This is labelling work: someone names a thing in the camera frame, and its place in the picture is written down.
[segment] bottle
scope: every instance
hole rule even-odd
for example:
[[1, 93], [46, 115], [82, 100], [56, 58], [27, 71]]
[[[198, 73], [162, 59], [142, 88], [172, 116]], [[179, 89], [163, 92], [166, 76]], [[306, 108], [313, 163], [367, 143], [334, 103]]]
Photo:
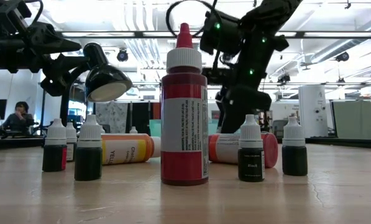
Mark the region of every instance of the bottle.
[[240, 127], [238, 177], [241, 181], [261, 182], [265, 178], [265, 159], [260, 126], [254, 115], [246, 115]]
[[147, 134], [103, 134], [103, 165], [146, 162], [160, 157], [160, 137]]
[[75, 160], [75, 151], [77, 147], [78, 137], [73, 124], [66, 124], [66, 161], [73, 162]]
[[207, 78], [202, 55], [192, 46], [188, 24], [181, 24], [176, 48], [167, 53], [162, 78], [161, 180], [169, 185], [208, 181]]
[[80, 128], [75, 155], [75, 180], [89, 181], [101, 178], [103, 169], [103, 144], [101, 127], [96, 116], [88, 114]]
[[[212, 134], [209, 136], [209, 160], [237, 164], [240, 134]], [[274, 134], [262, 132], [265, 168], [272, 168], [278, 161], [278, 141]]]
[[54, 119], [47, 129], [43, 147], [44, 172], [58, 172], [66, 167], [66, 130], [61, 119]]
[[308, 174], [307, 148], [303, 127], [295, 116], [283, 127], [282, 169], [285, 175], [305, 176]]
[[136, 130], [136, 128], [133, 126], [131, 127], [131, 130], [129, 131], [130, 134], [137, 134], [138, 131]]

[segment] lamp shade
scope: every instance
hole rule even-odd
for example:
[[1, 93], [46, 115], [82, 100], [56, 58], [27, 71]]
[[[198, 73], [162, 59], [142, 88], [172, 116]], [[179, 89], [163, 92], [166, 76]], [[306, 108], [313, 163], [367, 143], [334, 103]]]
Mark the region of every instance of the lamp shade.
[[116, 100], [132, 87], [132, 82], [122, 71], [112, 65], [97, 65], [89, 72], [85, 93], [88, 101]]

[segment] yellow bottle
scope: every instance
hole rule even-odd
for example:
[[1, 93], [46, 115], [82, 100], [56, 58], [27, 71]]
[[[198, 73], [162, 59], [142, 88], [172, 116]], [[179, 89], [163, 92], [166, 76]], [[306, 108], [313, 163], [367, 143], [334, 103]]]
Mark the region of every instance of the yellow bottle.
[[103, 165], [145, 162], [160, 157], [160, 137], [148, 134], [102, 134]]

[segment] yellow label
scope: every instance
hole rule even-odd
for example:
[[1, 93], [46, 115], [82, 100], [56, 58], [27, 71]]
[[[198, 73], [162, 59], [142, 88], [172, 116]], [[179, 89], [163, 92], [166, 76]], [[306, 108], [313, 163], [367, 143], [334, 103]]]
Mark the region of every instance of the yellow label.
[[103, 164], [142, 162], [146, 149], [145, 140], [103, 140]]

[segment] woman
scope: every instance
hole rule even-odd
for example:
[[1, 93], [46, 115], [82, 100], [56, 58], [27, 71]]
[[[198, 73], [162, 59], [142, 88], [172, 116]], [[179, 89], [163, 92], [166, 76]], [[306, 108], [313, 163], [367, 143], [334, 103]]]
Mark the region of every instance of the woman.
[[29, 134], [28, 127], [34, 123], [34, 119], [31, 114], [28, 114], [28, 109], [29, 106], [26, 102], [18, 102], [16, 104], [16, 112], [10, 114], [2, 127], [11, 131], [20, 131], [24, 134]]

